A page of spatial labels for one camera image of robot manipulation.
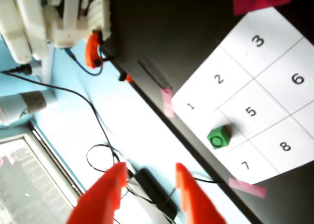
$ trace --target number 6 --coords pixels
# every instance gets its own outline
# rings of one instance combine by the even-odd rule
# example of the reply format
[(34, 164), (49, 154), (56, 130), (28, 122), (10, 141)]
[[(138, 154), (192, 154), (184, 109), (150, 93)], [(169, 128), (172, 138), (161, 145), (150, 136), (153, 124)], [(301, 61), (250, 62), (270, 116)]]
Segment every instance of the number 6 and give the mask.
[(297, 75), (299, 75), (298, 73), (294, 74), (292, 76), (292, 81), (295, 83), (295, 84), (302, 84), (304, 82), (304, 78), (299, 76), (299, 77), (296, 77)]

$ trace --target number 1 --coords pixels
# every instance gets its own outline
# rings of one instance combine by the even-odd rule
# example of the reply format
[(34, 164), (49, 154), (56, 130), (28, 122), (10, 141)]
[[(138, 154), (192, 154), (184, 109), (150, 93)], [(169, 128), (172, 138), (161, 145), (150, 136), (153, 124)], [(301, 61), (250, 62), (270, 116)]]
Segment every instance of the number 1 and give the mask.
[(191, 107), (191, 110), (193, 110), (195, 108), (195, 107), (191, 106), (190, 103), (188, 103), (187, 105)]

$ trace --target number 8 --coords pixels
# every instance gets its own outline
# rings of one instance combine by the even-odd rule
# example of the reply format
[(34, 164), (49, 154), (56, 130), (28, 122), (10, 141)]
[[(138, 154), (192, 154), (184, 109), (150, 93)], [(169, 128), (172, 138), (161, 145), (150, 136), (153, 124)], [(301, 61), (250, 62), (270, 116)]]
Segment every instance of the number 8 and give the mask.
[(280, 146), (283, 148), (284, 151), (289, 151), (289, 150), (291, 150), (291, 147), (290, 147), (289, 145), (287, 145), (286, 142), (280, 143)]

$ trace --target white paper grid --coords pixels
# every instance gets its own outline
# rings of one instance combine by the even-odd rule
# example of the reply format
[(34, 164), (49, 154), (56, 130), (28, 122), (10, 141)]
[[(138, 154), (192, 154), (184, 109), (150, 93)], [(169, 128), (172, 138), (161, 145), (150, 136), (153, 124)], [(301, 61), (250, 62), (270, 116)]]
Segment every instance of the white paper grid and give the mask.
[[(176, 114), (239, 180), (314, 160), (314, 47), (275, 8), (248, 13), (173, 98)], [(232, 131), (213, 149), (209, 132)]]

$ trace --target black cable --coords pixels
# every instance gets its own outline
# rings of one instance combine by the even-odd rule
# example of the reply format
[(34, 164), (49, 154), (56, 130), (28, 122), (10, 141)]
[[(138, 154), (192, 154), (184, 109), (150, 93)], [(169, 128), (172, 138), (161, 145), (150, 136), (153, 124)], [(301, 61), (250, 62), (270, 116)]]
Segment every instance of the black cable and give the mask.
[[(92, 147), (90, 147), (89, 150), (88, 150), (87, 153), (86, 153), (86, 160), (87, 160), (87, 163), (88, 163), (88, 165), (90, 165), (90, 166), (91, 166), (94, 170), (96, 170), (96, 171), (106, 172), (107, 169), (106, 169), (106, 170), (98, 169), (98, 168), (94, 167), (94, 166), (89, 162), (88, 154), (89, 154), (89, 152), (90, 152), (93, 148), (95, 148), (95, 147), (107, 147), (107, 148), (109, 148), (109, 145), (105, 143), (105, 144), (96, 144), (96, 145), (93, 145)], [(118, 162), (120, 161), (120, 159), (119, 159), (118, 155), (116, 154), (116, 152), (113, 152), (113, 157), (116, 158), (116, 160), (117, 160)]]
[(207, 183), (212, 183), (212, 184), (225, 184), (223, 181), (209, 181), (209, 180), (203, 180), (197, 177), (194, 177), (195, 180), (197, 181), (202, 181), (202, 182), (207, 182)]
[(87, 73), (87, 74), (89, 74), (89, 75), (91, 75), (91, 76), (94, 76), (94, 77), (95, 77), (95, 76), (99, 76), (99, 75), (102, 73), (103, 68), (104, 68), (103, 65), (100, 67), (100, 71), (99, 71), (98, 73), (91, 73), (91, 72), (87, 71), (87, 70), (83, 67), (83, 65), (81, 65), (81, 63), (80, 63), (80, 62), (77, 60), (77, 58), (75, 57), (74, 53), (73, 53), (69, 48), (64, 49), (64, 52), (65, 52), (85, 73)]
[(120, 200), (122, 200), (124, 197), (128, 197), (128, 196), (126, 196), (126, 195), (128, 194), (128, 192), (129, 192), (129, 191), (127, 191), (124, 195), (122, 195), (122, 197), (121, 197)]
[(23, 73), (25, 75), (31, 75), (32, 68), (30, 64), (22, 64), (9, 70), (0, 71), (0, 73)]
[(9, 76), (12, 76), (12, 77), (15, 77), (15, 78), (18, 78), (18, 79), (21, 79), (21, 80), (24, 80), (24, 81), (27, 81), (27, 82), (29, 82), (29, 83), (33, 83), (33, 84), (37, 84), (37, 85), (42, 85), (42, 86), (45, 86), (45, 87), (54, 88), (54, 89), (58, 89), (58, 90), (64, 90), (64, 91), (73, 93), (73, 94), (75, 94), (75, 95), (81, 97), (83, 100), (85, 100), (85, 101), (88, 103), (88, 105), (90, 106), (90, 108), (92, 109), (92, 111), (93, 111), (93, 113), (94, 113), (94, 115), (95, 115), (95, 118), (96, 118), (96, 120), (97, 120), (97, 122), (98, 122), (98, 124), (99, 124), (99, 126), (100, 126), (100, 128), (101, 128), (101, 130), (103, 131), (103, 133), (104, 133), (104, 135), (105, 135), (105, 138), (106, 138), (107, 143), (108, 143), (108, 147), (109, 147), (109, 149), (110, 149), (110, 151), (111, 151), (111, 154), (112, 154), (113, 164), (115, 163), (115, 161), (114, 161), (114, 157), (115, 157), (114, 154), (115, 154), (115, 152), (113, 151), (113, 148), (112, 148), (112, 146), (111, 146), (111, 144), (110, 144), (109, 138), (108, 138), (108, 136), (107, 136), (107, 134), (106, 134), (106, 132), (105, 132), (105, 130), (104, 130), (104, 128), (103, 128), (101, 122), (99, 121), (99, 118), (97, 117), (97, 111), (96, 111), (94, 105), (93, 105), (92, 103), (90, 103), (84, 96), (82, 96), (81, 94), (79, 94), (78, 92), (76, 92), (76, 91), (74, 91), (74, 90), (70, 90), (70, 89), (67, 89), (67, 88), (58, 87), (58, 86), (54, 86), (54, 85), (49, 85), (49, 84), (45, 84), (45, 83), (39, 83), (39, 82), (37, 82), (37, 81), (33, 81), (33, 80), (30, 80), (30, 79), (27, 79), (27, 78), (23, 78), (23, 77), (21, 77), (21, 76), (15, 75), (15, 74), (11, 74), (11, 73), (9, 73), (8, 71), (4, 71), (4, 72), (2, 72), (2, 73), (3, 73), (3, 74), (6, 74), (6, 75), (9, 75)]
[[(133, 195), (135, 195), (135, 196), (137, 196), (137, 197), (139, 197), (139, 198), (142, 198), (143, 200), (145, 200), (146, 202), (150, 203), (151, 205), (157, 205), (157, 206), (165, 204), (165, 203), (168, 201), (168, 199), (172, 196), (172, 194), (175, 192), (175, 190), (176, 190), (176, 188), (174, 188), (174, 189), (172, 190), (172, 192), (170, 193), (168, 199), (167, 199), (163, 204), (156, 204), (156, 203), (150, 201), (149, 199), (146, 199), (146, 198), (144, 198), (144, 197), (138, 195), (137, 193), (135, 193), (135, 192), (134, 192), (130, 187), (128, 187), (128, 186), (127, 186), (127, 189), (128, 189), (128, 191), (129, 191), (131, 194), (133, 194)], [(157, 206), (154, 206), (154, 207), (155, 207), (156, 209), (158, 209), (158, 210), (163, 214), (163, 216), (164, 216), (166, 219), (168, 219), (169, 221), (171, 221), (173, 224), (176, 224), (175, 220), (171, 219), (168, 215), (166, 215), (164, 212), (162, 212)]]
[(113, 219), (115, 222), (117, 222), (118, 224), (121, 224), (121, 223), (119, 223), (115, 218)]

